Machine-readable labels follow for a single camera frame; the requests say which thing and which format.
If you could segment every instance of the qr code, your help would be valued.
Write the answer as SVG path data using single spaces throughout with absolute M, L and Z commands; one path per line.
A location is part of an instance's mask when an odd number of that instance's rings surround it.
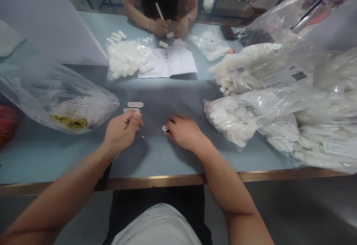
M 296 80 L 296 81 L 299 81 L 299 80 L 302 80 L 304 78 L 307 78 L 307 76 L 305 75 L 304 72 L 300 71 L 298 73 L 295 73 L 295 74 L 292 74 L 293 78 Z

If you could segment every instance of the woman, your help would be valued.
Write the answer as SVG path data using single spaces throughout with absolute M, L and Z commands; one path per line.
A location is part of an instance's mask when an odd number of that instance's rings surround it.
M 147 29 L 156 35 L 163 37 L 168 32 L 168 27 L 172 20 L 178 20 L 174 34 L 177 38 L 183 38 L 187 35 L 190 25 L 197 18 L 197 0 L 180 0 L 180 3 L 186 2 L 187 14 L 179 19 L 179 0 L 141 0 L 141 6 L 144 14 L 135 8 L 136 0 L 123 0 L 126 15 L 136 25 Z M 164 20 L 155 3 L 158 3 Z

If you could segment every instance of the floor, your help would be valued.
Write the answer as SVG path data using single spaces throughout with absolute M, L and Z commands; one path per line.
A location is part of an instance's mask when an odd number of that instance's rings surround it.
M 276 245 L 355 245 L 357 176 L 247 183 Z M 213 244 L 228 244 L 223 214 L 208 186 L 206 224 Z M 112 193 L 95 192 L 64 228 L 56 245 L 102 244 L 106 237 Z M 34 197 L 0 199 L 0 232 Z

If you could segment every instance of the wrist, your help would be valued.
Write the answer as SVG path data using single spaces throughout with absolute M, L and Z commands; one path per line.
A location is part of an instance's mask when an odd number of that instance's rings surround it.
M 202 140 L 196 142 L 194 148 L 190 149 L 190 151 L 196 154 L 199 159 L 201 159 L 212 150 L 212 147 L 214 148 L 212 142 L 206 136 L 204 136 Z
M 106 144 L 104 144 L 104 143 L 102 143 L 102 144 L 98 147 L 97 151 L 99 152 L 99 154 L 100 154 L 103 158 L 109 158 L 109 159 L 111 159 L 111 160 L 113 160 L 113 159 L 117 156 L 117 154 L 120 153 L 120 152 L 114 152 L 113 149 L 112 149 L 110 146 L 108 146 L 108 145 L 106 145 Z

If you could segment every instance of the white rectangular part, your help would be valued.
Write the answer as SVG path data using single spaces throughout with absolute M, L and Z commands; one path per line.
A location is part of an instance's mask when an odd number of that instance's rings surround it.
M 118 34 L 119 34 L 123 39 L 126 39 L 126 35 L 125 35 L 124 32 L 122 32 L 121 30 L 118 30 Z
M 175 33 L 173 31 L 169 32 L 166 34 L 166 38 L 171 39 L 175 36 Z
M 143 106 L 143 102 L 128 102 L 128 107 L 142 108 Z
M 115 33 L 115 32 L 112 32 L 112 36 L 116 36 L 118 39 L 122 39 L 122 37 L 118 33 Z
M 163 41 L 160 41 L 160 42 L 159 42 L 159 45 L 160 45 L 161 47 L 165 48 L 165 49 L 168 48 L 168 44 L 165 43 L 165 42 L 163 42 Z
M 115 43 L 115 41 L 113 41 L 112 39 L 107 38 L 107 41 L 109 41 L 110 43 Z
M 124 109 L 124 113 L 125 113 L 125 112 L 128 112 L 128 111 L 130 111 L 130 110 L 135 110 L 136 112 L 139 112 L 139 113 L 140 113 L 140 109 L 138 109 L 138 108 L 128 108 L 128 109 Z

